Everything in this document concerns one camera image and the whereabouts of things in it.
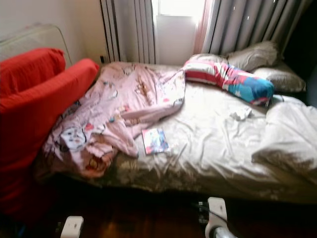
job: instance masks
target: red and blue pillow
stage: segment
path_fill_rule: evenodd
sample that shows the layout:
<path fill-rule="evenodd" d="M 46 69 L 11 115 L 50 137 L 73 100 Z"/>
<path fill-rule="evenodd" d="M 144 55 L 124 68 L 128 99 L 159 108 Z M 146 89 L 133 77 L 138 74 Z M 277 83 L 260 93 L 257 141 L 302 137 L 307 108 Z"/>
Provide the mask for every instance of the red and blue pillow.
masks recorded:
<path fill-rule="evenodd" d="M 254 105 L 266 105 L 274 94 L 270 81 L 223 62 L 191 59 L 183 70 L 186 80 L 217 85 Z"/>

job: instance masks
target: white wall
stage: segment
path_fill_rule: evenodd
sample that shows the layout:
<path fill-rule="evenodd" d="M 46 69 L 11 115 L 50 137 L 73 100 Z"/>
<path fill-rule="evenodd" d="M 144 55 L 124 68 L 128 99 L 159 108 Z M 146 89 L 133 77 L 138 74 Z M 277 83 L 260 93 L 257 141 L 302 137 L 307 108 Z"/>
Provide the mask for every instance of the white wall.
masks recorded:
<path fill-rule="evenodd" d="M 75 63 L 87 56 L 76 4 L 77 0 L 0 0 L 0 36 L 34 23 L 54 24 Z"/>
<path fill-rule="evenodd" d="M 34 23 L 58 26 L 73 63 L 89 57 L 99 65 L 106 38 L 100 0 L 0 0 L 0 36 Z M 157 63 L 182 65 L 193 52 L 192 17 L 157 16 Z"/>
<path fill-rule="evenodd" d="M 100 56 L 105 56 L 107 61 L 107 52 L 100 0 L 75 1 L 87 55 L 101 65 Z"/>
<path fill-rule="evenodd" d="M 183 65 L 193 54 L 196 22 L 189 16 L 158 15 L 156 54 L 158 64 Z"/>

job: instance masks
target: book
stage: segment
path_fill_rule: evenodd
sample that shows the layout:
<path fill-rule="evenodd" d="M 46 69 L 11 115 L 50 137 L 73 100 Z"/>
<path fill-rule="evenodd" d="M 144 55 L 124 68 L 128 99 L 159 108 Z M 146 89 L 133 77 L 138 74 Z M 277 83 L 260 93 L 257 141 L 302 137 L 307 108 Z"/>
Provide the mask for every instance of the book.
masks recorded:
<path fill-rule="evenodd" d="M 142 130 L 142 136 L 147 155 L 161 153 L 168 149 L 168 143 L 161 128 Z"/>

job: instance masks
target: red sofa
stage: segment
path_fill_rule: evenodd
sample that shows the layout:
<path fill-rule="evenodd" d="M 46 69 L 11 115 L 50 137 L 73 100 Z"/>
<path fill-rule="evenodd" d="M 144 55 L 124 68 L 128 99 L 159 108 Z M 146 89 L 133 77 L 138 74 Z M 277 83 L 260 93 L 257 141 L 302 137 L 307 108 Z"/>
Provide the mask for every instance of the red sofa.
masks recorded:
<path fill-rule="evenodd" d="M 65 70 L 63 52 L 47 48 L 0 62 L 0 213 L 31 225 L 50 205 L 50 190 L 33 181 L 31 164 L 98 69 L 83 59 Z"/>

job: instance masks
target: pink blanket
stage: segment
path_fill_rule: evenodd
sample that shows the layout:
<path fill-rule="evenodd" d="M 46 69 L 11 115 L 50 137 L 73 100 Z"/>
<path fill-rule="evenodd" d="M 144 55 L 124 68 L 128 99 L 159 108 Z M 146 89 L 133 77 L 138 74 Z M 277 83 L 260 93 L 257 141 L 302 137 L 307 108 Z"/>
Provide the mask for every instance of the pink blanket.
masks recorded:
<path fill-rule="evenodd" d="M 54 126 L 43 151 L 51 172 L 100 177 L 118 151 L 138 157 L 134 138 L 179 110 L 183 71 L 154 72 L 142 64 L 115 62 Z"/>

